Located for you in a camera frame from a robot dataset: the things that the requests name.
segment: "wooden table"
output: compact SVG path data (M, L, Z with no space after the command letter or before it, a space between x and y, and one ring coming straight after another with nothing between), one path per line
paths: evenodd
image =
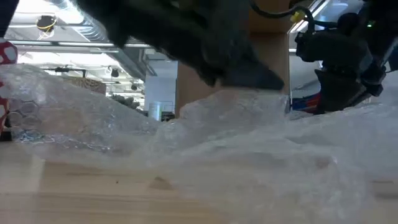
M396 224L398 200L383 197L363 223ZM228 223L184 200L156 174L45 162L0 144L1 224Z

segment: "red and white object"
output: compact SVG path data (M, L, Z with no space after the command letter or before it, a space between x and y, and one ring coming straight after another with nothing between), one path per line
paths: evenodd
M0 67L15 64L18 59L18 49L12 43L0 38ZM0 133L3 130L9 109L10 89L0 79Z

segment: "cardboard box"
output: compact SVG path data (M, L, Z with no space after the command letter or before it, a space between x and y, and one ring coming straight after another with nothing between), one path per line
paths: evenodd
M270 12L282 12L289 8L289 0L266 1L257 0L257 5ZM289 92L289 37L288 31L292 27L289 17L283 19L266 19L258 16L254 11L249 14L248 31L259 58L276 72L284 81L284 92ZM205 98L221 87L208 87L203 83L195 71L180 63L178 66L176 107L178 117L181 107L195 100Z

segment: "ceiling duct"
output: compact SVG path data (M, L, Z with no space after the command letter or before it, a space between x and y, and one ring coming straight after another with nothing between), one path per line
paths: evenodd
M75 6L71 0L47 0L51 2L55 6L57 6L61 10L75 10ZM109 42L107 36L105 35L106 31L99 22L92 19L89 15L84 12L80 12L84 15L84 21L81 23L82 25L86 25L86 27L74 27L74 29L87 38L90 42ZM125 50L121 49L118 53L108 53L108 55L112 56L115 60L119 61L122 68L128 72L131 76L135 78L139 78L141 80L145 80L147 67L142 67L138 58L129 57Z

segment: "plastic wrap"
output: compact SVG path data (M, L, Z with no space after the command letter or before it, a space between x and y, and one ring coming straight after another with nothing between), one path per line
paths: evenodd
M371 199L370 177L398 175L395 101L291 120L286 97L231 90L160 124L34 67L2 67L0 78L14 99L38 106L40 123L16 131L27 151L159 170L182 195L231 223L358 223Z

